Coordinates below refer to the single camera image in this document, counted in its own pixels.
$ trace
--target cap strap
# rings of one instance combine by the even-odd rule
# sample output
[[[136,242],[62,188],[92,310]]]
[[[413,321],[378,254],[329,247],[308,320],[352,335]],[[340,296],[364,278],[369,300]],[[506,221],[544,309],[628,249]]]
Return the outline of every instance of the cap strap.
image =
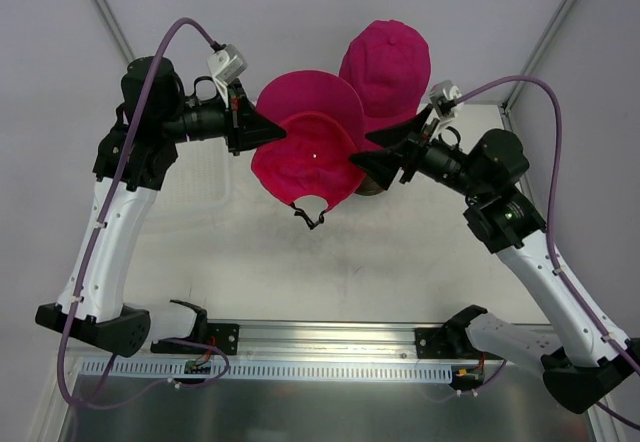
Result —
[[[293,213],[293,216],[302,217],[304,221],[307,223],[307,227],[309,227],[309,230],[313,230],[320,224],[324,224],[324,214],[327,212],[326,210],[323,210],[322,212],[320,212],[320,215],[318,216],[318,220],[314,222],[313,220],[311,220],[311,217],[309,217],[304,210],[296,207],[296,204],[294,204],[293,202],[291,202],[290,207],[293,210],[295,210],[295,212]]]

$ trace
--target purple cable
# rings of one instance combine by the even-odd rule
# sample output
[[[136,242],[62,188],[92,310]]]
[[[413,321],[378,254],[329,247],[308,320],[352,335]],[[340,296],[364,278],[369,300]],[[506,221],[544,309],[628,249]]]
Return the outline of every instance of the purple cable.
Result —
[[[162,56],[166,52],[167,47],[171,42],[171,39],[175,36],[176,32],[183,25],[191,25],[205,38],[205,40],[209,43],[210,46],[212,47],[217,46],[217,43],[209,36],[209,34],[207,34],[207,32],[202,28],[200,24],[198,24],[195,20],[187,17],[183,17],[177,20],[171,26],[171,28],[167,31],[165,36],[162,38],[162,41],[158,46],[158,50],[156,51],[156,54],[153,56],[153,60],[151,61],[151,65],[149,67],[147,77],[145,78],[144,84],[142,85],[142,90],[140,91],[140,97],[138,98],[136,110],[134,111],[133,117],[129,123],[129,130],[127,132],[127,137],[125,138],[124,144],[122,146],[122,152],[120,155],[120,159],[118,160],[118,166],[116,168],[116,172],[113,176],[113,180],[111,182],[111,186],[109,187],[109,191],[107,192],[107,196],[105,197],[104,204],[102,205],[102,208],[100,209],[100,212],[98,213],[98,217],[96,219],[96,222],[98,224],[104,223],[107,217],[107,214],[109,212],[111,202],[113,201],[113,197],[118,188],[118,184],[122,179],[122,174],[124,172],[124,168],[127,163],[127,158],[129,157],[129,154],[131,153],[131,148],[133,146],[133,139],[136,135],[136,131],[138,130],[138,125],[140,124],[140,118],[142,117],[142,112],[147,103],[147,98],[149,97],[149,93],[151,91],[151,85],[158,71],[158,67],[160,66]],[[83,289],[82,283],[84,282],[84,278],[86,276],[87,269],[89,267],[89,262],[91,260],[91,255],[93,254],[93,251],[95,249],[95,246],[98,240],[98,236],[100,235],[100,230],[101,230],[100,228],[96,228],[93,230],[93,232],[91,233],[91,236],[89,237],[87,248],[84,252],[84,255],[82,256],[82,261],[80,263],[80,268],[78,270],[78,275],[76,278],[76,284],[73,290],[73,296],[76,298],[79,298],[80,294],[82,293],[82,289]],[[86,407],[86,408],[91,408],[96,410],[115,409],[118,407],[122,407],[123,405],[126,405],[129,402],[137,399],[139,396],[145,394],[147,391],[149,391],[151,388],[155,387],[156,385],[166,382],[165,380],[154,382],[149,386],[147,386],[145,389],[143,389],[140,393],[130,398],[129,400],[126,400],[125,402],[122,402],[119,404],[110,405],[110,406],[98,406],[91,402],[86,402],[86,401],[83,401],[82,399],[73,397],[69,393],[69,389],[67,387],[66,380],[64,377],[64,355],[66,353],[67,344],[69,342],[69,333],[71,332],[71,325],[73,323],[73,320],[75,319],[77,310],[78,310],[78,302],[76,300],[71,303],[71,306],[69,308],[69,314],[67,315],[67,320],[65,322],[64,329],[62,331],[62,337],[60,338],[60,346],[58,348],[58,358],[57,358],[57,367],[56,367],[58,388],[60,389],[60,393],[62,394],[62,398],[65,400],[65,402],[67,402],[69,405],[72,405],[72,406],[77,405],[80,407]],[[209,347],[209,346],[205,346],[205,347],[207,349],[209,348],[212,349],[216,353],[220,353],[220,351],[215,347]],[[228,364],[229,362],[228,359],[226,359],[226,357],[224,358],[225,358],[225,362]],[[107,375],[108,375],[108,371],[105,371],[105,374],[103,374],[103,379],[101,379],[102,385],[104,385]]]
[[[614,410],[610,409],[609,407],[607,407],[606,405],[604,405],[601,402],[596,402],[596,405],[598,406],[598,408],[604,410],[607,414],[609,414],[614,419],[618,419],[620,422],[622,422],[625,425],[628,425],[632,429],[640,430],[640,424],[636,424],[635,422],[631,422],[629,419],[627,419],[626,417],[621,416],[620,414],[618,414]]]
[[[529,83],[535,84],[540,88],[542,88],[542,90],[544,90],[547,93],[547,95],[551,99],[551,103],[553,104],[553,112],[556,119],[556,144],[555,144],[555,151],[553,155],[553,169],[551,172],[551,186],[549,189],[549,201],[547,203],[546,239],[547,239],[547,251],[549,252],[549,258],[553,264],[553,268],[558,270],[561,268],[560,268],[560,261],[558,260],[558,256],[556,255],[556,250],[555,250],[555,246],[556,246],[555,244],[555,228],[556,228],[555,203],[556,203],[556,190],[558,188],[558,173],[560,172],[560,156],[562,153],[562,113],[560,112],[560,102],[558,102],[558,98],[556,97],[556,94],[553,92],[551,87],[546,82],[543,82],[537,77],[531,77],[528,75],[512,75],[509,77],[503,77],[501,79],[494,80],[493,82],[489,82],[488,84],[483,85],[482,87],[472,90],[471,92],[468,92],[462,97],[459,97],[457,101],[458,103],[466,102],[467,100],[472,99],[473,97],[489,89],[497,87],[498,85],[507,84],[509,82],[529,82]],[[560,276],[560,279],[564,283],[564,285],[567,287],[567,290],[575,298],[575,300],[578,302],[578,305],[580,305],[582,310],[584,310],[584,312],[587,314],[589,319],[591,319],[591,321],[596,326],[598,331],[602,334],[603,337],[608,338],[609,331],[607,330],[607,327],[600,320],[600,318],[593,311],[593,309],[589,306],[587,301],[584,300],[584,297],[582,297],[578,289],[576,289],[576,287],[573,285],[573,282],[571,282],[569,277],[567,277],[567,275],[562,270],[558,270],[558,274]],[[620,354],[620,356],[633,368],[633,370],[638,375],[640,375],[640,365],[633,359],[633,357],[631,357],[631,355],[629,355],[624,350],[624,348],[622,348],[622,346],[618,343],[618,341],[609,339],[609,338],[607,339],[607,341],[616,350],[616,352],[618,352],[618,354]],[[600,407],[602,410],[605,410],[609,415],[616,417],[621,422],[624,422],[624,423],[630,422],[624,419],[624,417],[618,414],[615,414],[615,412],[613,412],[608,407],[605,407],[600,403],[597,403],[596,405]],[[638,427],[640,427],[638,424],[635,424],[633,422],[630,422],[628,425],[630,427],[633,427],[634,429],[638,429]]]

